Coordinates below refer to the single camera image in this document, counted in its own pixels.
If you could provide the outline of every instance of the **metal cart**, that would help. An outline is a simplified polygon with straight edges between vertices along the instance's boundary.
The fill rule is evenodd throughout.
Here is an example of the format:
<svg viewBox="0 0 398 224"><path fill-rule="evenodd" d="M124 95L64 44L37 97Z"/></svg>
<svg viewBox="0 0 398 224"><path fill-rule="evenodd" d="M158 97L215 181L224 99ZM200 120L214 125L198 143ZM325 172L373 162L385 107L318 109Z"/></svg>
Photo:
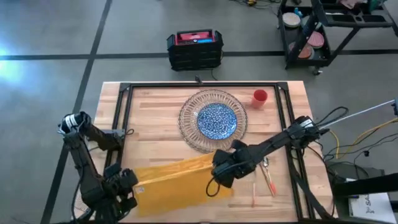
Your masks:
<svg viewBox="0 0 398 224"><path fill-rule="evenodd" d="M285 69L294 66L313 67L313 74L319 75L322 72L320 68L329 66L360 29L391 27L395 25L383 4L372 12L369 12L367 4L360 4L354 9L349 10L342 4L336 3L336 0L311 0L312 7L300 7L300 5L287 6L286 2L287 0L282 0L277 14L279 21L278 28L280 29L285 52ZM304 26L299 26L298 28L286 27L282 15L286 12L294 12L296 7L301 11L303 16L310 17ZM313 31L315 31L319 22L322 23L322 26L319 27L317 32L321 33L325 39L323 47L314 49L313 55L310 58L299 58L301 50L304 48ZM353 30L336 50L331 51L323 26L350 27ZM292 42L295 42L295 44L292 50L290 50L289 44Z"/></svg>

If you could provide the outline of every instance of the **butcher block tabletop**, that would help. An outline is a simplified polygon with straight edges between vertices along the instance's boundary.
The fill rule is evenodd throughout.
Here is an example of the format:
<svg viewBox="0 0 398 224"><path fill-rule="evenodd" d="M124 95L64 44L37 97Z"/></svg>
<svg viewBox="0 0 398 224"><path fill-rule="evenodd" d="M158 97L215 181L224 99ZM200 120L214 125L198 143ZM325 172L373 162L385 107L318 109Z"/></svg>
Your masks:
<svg viewBox="0 0 398 224"><path fill-rule="evenodd" d="M288 81L287 83L295 117L303 115L312 117L303 82ZM94 118L94 125L100 129L112 127L119 84L119 82L103 83ZM282 131L273 87L135 87L127 127L127 129L134 129L134 134L126 136L122 168L134 170L139 167L161 166L202 155L190 148L183 140L178 128L178 114L190 96L206 89L226 91L244 105L248 115L248 128L242 141L246 144L258 144ZM254 91L258 89L265 90L268 93L268 99L261 109L255 110L249 104ZM283 91L280 92L285 120L289 125L285 97ZM121 111L124 111L126 97L123 102ZM311 144L311 146L322 154L317 144ZM91 156L98 172L102 174L106 151L93 150ZM275 197L271 195L261 169L257 167L255 172L234 181L232 197L146 217L139 217L137 209L133 208L130 214L120 222L296 222L286 151L276 150L268 158L269 172L277 190ZM332 193L323 162L311 150L305 151L303 159L311 191L331 213ZM190 183L176 187L189 186ZM308 217L304 195L300 187L298 188L304 217ZM75 207L78 216L84 207L80 198L77 199Z"/></svg>

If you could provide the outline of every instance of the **red cup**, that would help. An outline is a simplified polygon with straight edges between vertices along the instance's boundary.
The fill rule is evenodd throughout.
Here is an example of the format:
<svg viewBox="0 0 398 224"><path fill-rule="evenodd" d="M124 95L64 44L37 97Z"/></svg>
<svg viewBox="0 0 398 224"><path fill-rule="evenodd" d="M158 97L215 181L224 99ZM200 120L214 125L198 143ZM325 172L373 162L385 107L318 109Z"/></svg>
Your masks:
<svg viewBox="0 0 398 224"><path fill-rule="evenodd" d="M251 106L255 109L259 109L266 102L268 94L264 90L254 91L253 98L251 99Z"/></svg>

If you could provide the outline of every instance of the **yellow cloth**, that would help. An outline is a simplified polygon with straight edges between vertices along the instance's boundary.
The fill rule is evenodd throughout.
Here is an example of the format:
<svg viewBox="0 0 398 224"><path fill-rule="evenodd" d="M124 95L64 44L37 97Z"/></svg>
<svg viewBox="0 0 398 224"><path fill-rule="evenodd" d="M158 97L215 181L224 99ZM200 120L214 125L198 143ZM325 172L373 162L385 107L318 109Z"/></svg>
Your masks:
<svg viewBox="0 0 398 224"><path fill-rule="evenodd" d="M231 196L232 189L223 186L217 196L206 195L206 186L212 178L213 156L211 153L166 166L135 169L139 180L134 186L138 215L154 215ZM209 194L216 190L217 184L213 181Z"/></svg>

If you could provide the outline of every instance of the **gray floor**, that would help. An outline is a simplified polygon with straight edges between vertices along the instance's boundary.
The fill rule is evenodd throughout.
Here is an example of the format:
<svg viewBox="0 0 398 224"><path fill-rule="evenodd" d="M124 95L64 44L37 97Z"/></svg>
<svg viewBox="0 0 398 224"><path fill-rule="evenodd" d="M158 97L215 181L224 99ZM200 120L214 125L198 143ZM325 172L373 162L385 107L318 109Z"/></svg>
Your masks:
<svg viewBox="0 0 398 224"><path fill-rule="evenodd" d="M104 5L105 0L1 1L0 55L88 54ZM387 6L398 19L397 2L390 0ZM165 52L170 34L202 28L219 30L225 51L282 50L276 23L271 10L228 0L114 0L98 53ZM335 48L349 29L327 31ZM398 49L398 38L391 29L362 30L347 49ZM313 115L319 119L337 106L356 112L396 97L397 61L398 55L344 55L314 77L306 68L284 70L283 57L225 57L213 74L219 80L303 80ZM86 63L0 61L0 223L40 221L62 146L57 124L72 111ZM195 75L211 80L209 71L174 72L166 58L95 60L81 108L94 115L105 81L193 80ZM364 130L393 117L391 107L384 106L331 128L340 143L351 144ZM366 143L396 129L392 124ZM335 146L329 134L321 142L325 151ZM360 157L358 164L398 172L397 147L396 142L383 144L370 157ZM77 179L68 160L52 222L70 217Z"/></svg>

